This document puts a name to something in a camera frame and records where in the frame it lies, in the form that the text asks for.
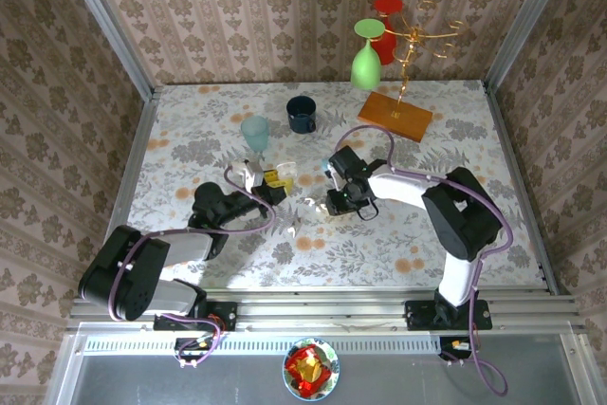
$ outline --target purple cable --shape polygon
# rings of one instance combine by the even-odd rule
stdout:
[[[122,260],[122,264],[120,265],[120,267],[118,269],[118,273],[116,274],[116,278],[114,279],[114,283],[112,284],[112,287],[110,289],[110,295],[107,300],[107,310],[110,314],[110,317],[112,317],[112,320],[114,320],[115,322],[121,321],[121,318],[116,314],[116,310],[115,310],[116,294],[118,292],[120,280],[122,280],[122,276],[124,275],[124,271],[126,270],[126,267],[131,263],[131,260],[133,259],[133,256],[135,256],[135,253],[137,253],[137,250],[139,249],[139,247],[141,247],[141,245],[148,239],[152,239],[152,238],[159,237],[159,236],[164,236],[166,234],[186,234],[189,232],[193,232],[193,233],[197,233],[197,234],[252,234],[254,232],[266,230],[267,228],[271,227],[274,224],[274,222],[276,221],[276,212],[274,211],[274,209],[262,198],[255,196],[252,193],[247,192],[242,187],[239,187],[238,185],[233,183],[230,180],[230,178],[228,177],[228,173],[230,171],[231,171],[231,166],[229,166],[226,169],[226,171],[224,172],[224,179],[226,179],[226,182],[228,182],[228,184],[231,187],[233,187],[234,189],[236,189],[238,192],[245,194],[253,201],[264,206],[267,209],[267,211],[269,212],[269,220],[261,227],[251,228],[248,230],[212,230],[212,229],[206,229],[206,228],[205,229],[182,228],[182,229],[177,229],[177,230],[161,230],[161,231],[148,232],[147,234],[141,236],[139,238],[139,240],[136,241],[136,243],[131,247],[129,252],[126,254],[124,259]]]
[[[209,350],[207,350],[207,353],[205,353],[199,359],[195,359],[193,361],[195,363],[195,365],[198,365],[200,362],[202,362],[203,360],[208,358],[211,355],[211,353],[213,351],[215,351],[215,349],[219,346],[219,339],[221,338],[221,328],[213,320],[207,320],[206,318],[197,319],[197,318],[180,317],[177,315],[171,315],[171,314],[167,314],[167,313],[162,314],[162,316],[168,320],[173,320],[174,322],[203,322],[204,324],[211,325],[215,329],[215,333],[217,334],[217,337],[212,338],[212,344],[211,344],[211,347],[209,348]],[[196,341],[197,341],[197,339],[192,339],[190,342],[184,343],[183,345],[181,345],[181,348],[179,348],[179,351],[177,352],[177,358],[179,360],[181,360],[181,355],[183,354],[183,352],[186,349],[190,348],[193,345],[193,343]]]
[[[392,133],[390,133],[388,130],[386,130],[383,127],[379,127],[376,125],[359,125],[357,127],[354,127],[352,129],[348,130],[338,141],[338,144],[335,147],[335,152],[337,152],[339,150],[340,145],[344,139],[346,139],[351,133],[353,133],[357,130],[361,130],[363,128],[378,130],[380,132],[385,133],[388,136],[388,138],[390,139],[390,149],[388,150],[388,157],[386,158],[386,163],[393,170],[393,172],[396,175],[402,175],[404,177],[410,177],[413,179],[418,179],[418,180],[423,180],[423,181],[443,183],[443,184],[453,187],[456,190],[459,190],[460,192],[464,192],[467,195],[471,196],[472,198],[476,199],[483,206],[485,206],[500,221],[500,223],[504,227],[504,230],[506,231],[506,242],[499,247],[489,249],[489,250],[481,253],[479,256],[479,261],[476,264],[476,268],[474,269],[474,274],[472,275],[472,282],[470,284],[470,290],[469,290],[470,307],[469,307],[469,313],[468,313],[468,325],[469,325],[470,349],[472,351],[473,362],[474,362],[474,365],[476,366],[476,371],[478,372],[479,377],[481,378],[481,380],[485,383],[485,385],[490,389],[490,391],[493,394],[495,394],[499,397],[505,396],[508,393],[508,383],[506,381],[506,377],[504,376],[504,374],[502,374],[502,372],[500,372],[500,370],[495,365],[478,358],[478,355],[476,353],[476,347],[474,345],[474,328],[473,328],[473,326],[474,326],[474,304],[476,302],[476,289],[478,287],[478,281],[481,277],[481,270],[483,268],[483,262],[484,262],[485,258],[487,258],[489,255],[492,255],[494,253],[499,253],[501,251],[505,251],[510,248],[510,246],[514,242],[514,234],[512,232],[512,228],[510,227],[506,218],[502,215],[500,210],[498,210],[486,198],[484,198],[483,196],[481,196],[474,190],[471,190],[468,187],[458,184],[457,182],[452,182],[452,181],[450,181],[444,177],[440,177],[438,175],[428,175],[428,174],[420,173],[420,172],[416,172],[416,171],[398,170],[397,168],[395,168],[394,165],[392,164],[392,153],[395,149],[395,140],[394,140],[394,137],[392,136]],[[502,391],[499,391],[497,388],[495,388],[493,385],[491,385],[491,383],[485,376],[485,373],[481,369],[482,365],[485,365],[486,367],[493,370],[494,372],[496,372],[499,375],[499,377],[504,382],[504,389]]]

